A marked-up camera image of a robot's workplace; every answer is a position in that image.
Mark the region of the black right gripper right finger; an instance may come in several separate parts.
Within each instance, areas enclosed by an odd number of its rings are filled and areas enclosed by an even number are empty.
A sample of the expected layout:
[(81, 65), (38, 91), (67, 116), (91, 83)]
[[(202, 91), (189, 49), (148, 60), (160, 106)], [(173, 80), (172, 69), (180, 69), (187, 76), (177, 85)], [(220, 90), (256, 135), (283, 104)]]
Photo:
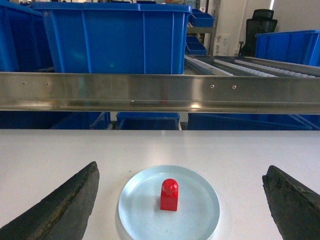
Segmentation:
[(262, 176), (271, 216), (284, 240), (320, 238), (320, 195), (271, 165)]

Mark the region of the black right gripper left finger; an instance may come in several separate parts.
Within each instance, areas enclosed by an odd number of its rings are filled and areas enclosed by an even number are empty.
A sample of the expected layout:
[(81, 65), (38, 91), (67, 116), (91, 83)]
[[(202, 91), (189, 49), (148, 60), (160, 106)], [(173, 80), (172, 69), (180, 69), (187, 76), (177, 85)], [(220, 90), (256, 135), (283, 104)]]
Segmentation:
[(0, 229), (2, 240), (81, 240), (92, 214), (100, 172), (95, 161)]

